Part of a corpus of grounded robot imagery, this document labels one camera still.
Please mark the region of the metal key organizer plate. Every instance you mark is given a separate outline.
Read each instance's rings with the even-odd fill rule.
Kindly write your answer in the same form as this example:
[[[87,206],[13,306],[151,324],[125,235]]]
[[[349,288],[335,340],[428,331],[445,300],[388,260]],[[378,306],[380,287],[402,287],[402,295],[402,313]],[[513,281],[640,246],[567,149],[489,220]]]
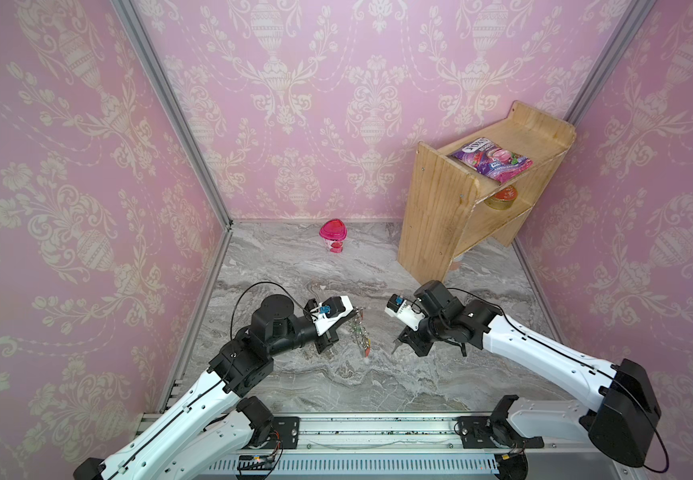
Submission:
[[[349,326],[350,332],[352,332],[352,336],[354,337],[354,340],[364,357],[364,350],[369,345],[372,348],[372,341],[370,340],[366,326],[364,326],[364,311],[360,309],[360,312],[361,313],[358,317],[349,321]]]

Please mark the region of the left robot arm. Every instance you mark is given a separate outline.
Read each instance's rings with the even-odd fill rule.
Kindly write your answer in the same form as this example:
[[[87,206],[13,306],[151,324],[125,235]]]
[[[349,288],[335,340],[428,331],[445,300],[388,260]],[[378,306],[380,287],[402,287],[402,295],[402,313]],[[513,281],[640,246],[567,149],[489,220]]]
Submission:
[[[274,439],[274,415],[253,390],[274,358],[308,344],[320,352],[358,314],[348,296],[298,307],[282,294],[264,298],[250,325],[220,348],[186,393],[135,440],[107,458],[88,458],[76,479],[194,479],[216,460]]]

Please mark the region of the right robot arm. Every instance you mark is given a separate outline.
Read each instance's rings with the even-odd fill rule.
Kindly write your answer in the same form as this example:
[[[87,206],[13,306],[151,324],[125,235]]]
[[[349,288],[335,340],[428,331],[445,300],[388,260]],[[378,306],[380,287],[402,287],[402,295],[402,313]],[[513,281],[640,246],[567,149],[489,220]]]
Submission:
[[[578,352],[530,330],[493,302],[476,295],[462,302],[461,292],[432,280],[411,299],[392,296],[386,312],[404,325],[398,344],[410,346],[419,357],[437,343],[462,351],[474,347],[527,368],[572,397],[536,401],[506,395],[500,400],[484,430],[510,450],[500,459],[502,478],[525,478],[525,452],[545,438],[589,440],[618,464],[646,467],[651,445],[664,440],[658,432],[662,409],[642,365]]]

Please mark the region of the wooden shelf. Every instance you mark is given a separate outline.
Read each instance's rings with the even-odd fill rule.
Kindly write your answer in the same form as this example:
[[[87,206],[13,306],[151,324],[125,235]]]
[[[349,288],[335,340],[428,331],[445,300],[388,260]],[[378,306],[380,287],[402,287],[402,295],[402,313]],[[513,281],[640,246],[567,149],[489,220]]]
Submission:
[[[500,184],[449,157],[479,137],[527,156],[533,166]],[[444,281],[455,258],[488,238],[510,246],[576,138],[574,125],[516,101],[505,119],[443,147],[419,143],[398,262],[423,284]],[[511,209],[484,204],[511,185],[519,192]]]

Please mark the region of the red lid tin can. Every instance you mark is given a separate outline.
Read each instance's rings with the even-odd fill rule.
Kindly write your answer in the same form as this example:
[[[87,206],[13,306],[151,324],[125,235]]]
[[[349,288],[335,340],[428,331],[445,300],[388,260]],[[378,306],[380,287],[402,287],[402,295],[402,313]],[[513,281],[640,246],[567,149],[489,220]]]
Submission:
[[[486,206],[494,210],[509,210],[519,197],[519,192],[514,185],[508,186],[498,191],[484,201]]]

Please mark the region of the purple snack bag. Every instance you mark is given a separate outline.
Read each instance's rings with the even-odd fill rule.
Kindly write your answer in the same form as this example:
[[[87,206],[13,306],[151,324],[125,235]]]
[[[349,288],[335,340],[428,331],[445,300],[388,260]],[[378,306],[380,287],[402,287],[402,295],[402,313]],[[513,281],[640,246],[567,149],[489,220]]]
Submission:
[[[486,137],[465,144],[449,157],[500,184],[510,181],[534,164],[527,156],[502,148]]]

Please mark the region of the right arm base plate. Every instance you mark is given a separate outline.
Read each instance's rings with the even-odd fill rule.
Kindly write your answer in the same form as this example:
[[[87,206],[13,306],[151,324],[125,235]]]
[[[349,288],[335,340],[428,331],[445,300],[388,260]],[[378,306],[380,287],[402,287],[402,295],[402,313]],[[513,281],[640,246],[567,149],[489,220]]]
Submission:
[[[456,419],[454,432],[459,436],[464,450],[493,449],[501,447],[494,436],[490,418],[467,415]]]

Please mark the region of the aluminium mounting rail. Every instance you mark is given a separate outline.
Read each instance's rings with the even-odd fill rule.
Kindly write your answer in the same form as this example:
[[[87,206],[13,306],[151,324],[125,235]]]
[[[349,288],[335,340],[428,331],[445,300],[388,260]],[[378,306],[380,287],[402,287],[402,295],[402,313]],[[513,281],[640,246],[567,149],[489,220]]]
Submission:
[[[500,476],[509,448],[464,450],[456,419],[474,413],[290,414],[298,448],[244,447],[194,479],[511,479]],[[526,479],[637,479],[634,468],[590,442],[545,438],[526,450]]]

